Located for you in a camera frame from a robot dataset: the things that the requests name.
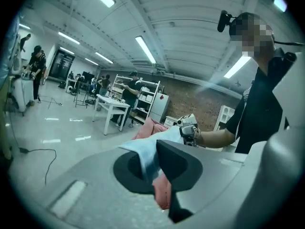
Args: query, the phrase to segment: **door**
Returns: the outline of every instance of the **door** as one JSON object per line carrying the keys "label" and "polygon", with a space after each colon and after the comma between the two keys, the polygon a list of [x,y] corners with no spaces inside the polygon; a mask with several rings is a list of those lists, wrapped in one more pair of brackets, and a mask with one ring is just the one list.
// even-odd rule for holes
{"label": "door", "polygon": [[168,102],[168,95],[157,93],[152,105],[151,112],[154,112],[155,114],[162,116],[167,108],[167,102]]}
{"label": "door", "polygon": [[160,123],[160,121],[161,121],[161,115],[155,114],[154,112],[150,112],[149,117],[156,122]]}
{"label": "door", "polygon": [[58,50],[53,60],[49,76],[65,81],[74,58],[74,56],[67,52]]}

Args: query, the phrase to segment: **doorway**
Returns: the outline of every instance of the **doorway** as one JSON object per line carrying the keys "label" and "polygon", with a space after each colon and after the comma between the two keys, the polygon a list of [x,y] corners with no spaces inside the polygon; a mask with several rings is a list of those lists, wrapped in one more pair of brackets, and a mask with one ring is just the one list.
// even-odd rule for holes
{"label": "doorway", "polygon": [[65,81],[74,58],[74,56],[67,52],[57,50],[49,76]]}

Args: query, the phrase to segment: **floor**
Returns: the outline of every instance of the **floor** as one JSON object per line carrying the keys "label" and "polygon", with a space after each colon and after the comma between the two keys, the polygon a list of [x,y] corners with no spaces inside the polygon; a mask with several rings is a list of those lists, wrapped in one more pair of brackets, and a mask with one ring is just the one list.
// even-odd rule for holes
{"label": "floor", "polygon": [[[105,136],[103,128],[106,111],[98,112],[96,121],[92,122],[93,105],[87,109],[84,106],[75,107],[74,96],[65,93],[55,82],[47,81],[41,86],[40,96],[42,103],[29,107],[24,117],[17,112],[10,116],[7,113],[8,136],[14,156],[9,174],[15,186],[32,196],[45,186],[45,173],[55,153],[35,151],[22,154],[18,147],[56,150],[57,158],[47,175],[49,182],[85,157],[113,149],[130,140],[141,127],[140,124],[134,125],[134,128],[128,127],[131,122],[128,119],[120,132],[110,122]],[[83,98],[84,94],[79,95],[79,99]]]}

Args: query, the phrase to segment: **refrigerator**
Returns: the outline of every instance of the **refrigerator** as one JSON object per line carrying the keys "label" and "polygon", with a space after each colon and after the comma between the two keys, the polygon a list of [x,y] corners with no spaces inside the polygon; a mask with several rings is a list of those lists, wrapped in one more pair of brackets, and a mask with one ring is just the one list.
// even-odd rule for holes
{"label": "refrigerator", "polygon": [[160,122],[164,117],[169,104],[170,98],[168,95],[157,93],[149,117],[157,122]]}

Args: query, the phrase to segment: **white wall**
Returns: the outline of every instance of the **white wall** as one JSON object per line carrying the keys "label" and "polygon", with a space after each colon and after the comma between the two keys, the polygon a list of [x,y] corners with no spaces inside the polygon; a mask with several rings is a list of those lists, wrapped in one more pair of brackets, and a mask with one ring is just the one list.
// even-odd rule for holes
{"label": "white wall", "polygon": [[58,38],[49,32],[42,33],[41,31],[19,29],[19,35],[21,38],[25,37],[29,33],[31,34],[31,38],[25,42],[23,46],[25,52],[21,52],[21,57],[29,62],[34,47],[40,45],[46,55],[46,66],[49,69],[52,64],[53,55],[56,52]]}
{"label": "white wall", "polygon": [[70,68],[70,71],[73,71],[74,75],[76,74],[82,74],[84,71],[88,72],[90,74],[94,74],[97,76],[99,73],[99,69],[96,65],[93,65],[91,63],[86,63],[85,60],[80,60],[79,58],[75,58],[73,60],[72,66]]}

